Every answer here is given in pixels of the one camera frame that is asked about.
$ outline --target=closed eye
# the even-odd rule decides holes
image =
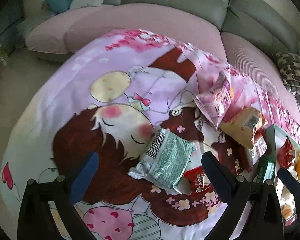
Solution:
[[[132,135],[131,135],[131,139],[132,139],[135,143],[138,143],[138,144],[145,144],[145,143],[140,143],[140,142],[136,141],[136,140],[132,137]]]
[[[103,121],[103,123],[105,124],[105,125],[107,125],[107,126],[114,126],[113,124],[108,124],[108,123],[106,123],[105,122],[105,120],[102,118],[102,121]]]

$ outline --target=leopard print pillow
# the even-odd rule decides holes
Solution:
[[[300,96],[300,56],[293,53],[276,53],[273,57],[285,88],[293,95]]]

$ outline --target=cartoon face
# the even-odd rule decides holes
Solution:
[[[101,127],[104,142],[107,133],[111,134],[116,147],[121,141],[124,147],[124,158],[138,158],[146,150],[153,133],[150,121],[137,109],[123,104],[113,104],[97,109],[92,117],[95,125],[92,130]]]

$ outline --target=red snack package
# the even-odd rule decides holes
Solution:
[[[296,151],[287,136],[284,145],[279,149],[277,159],[281,168],[289,168],[293,159],[296,157]]]
[[[186,171],[183,176],[190,182],[191,195],[200,195],[202,191],[207,189],[207,186],[204,184],[202,166]]]
[[[238,150],[237,158],[241,160],[243,168],[248,172],[252,171],[253,165],[267,150],[267,143],[262,135],[263,132],[263,129],[256,132],[253,138],[253,149],[241,146]]]

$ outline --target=barcode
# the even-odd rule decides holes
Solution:
[[[250,128],[251,130],[253,130],[253,128],[257,125],[258,122],[259,122],[259,118],[253,115],[253,116],[251,116],[250,119],[244,124],[244,126]]]
[[[166,137],[166,134],[163,132],[158,132],[154,135],[154,138],[150,145],[148,146],[145,154],[150,156],[151,158],[155,159],[158,155],[158,152],[162,146],[162,143],[164,141],[164,138]]]

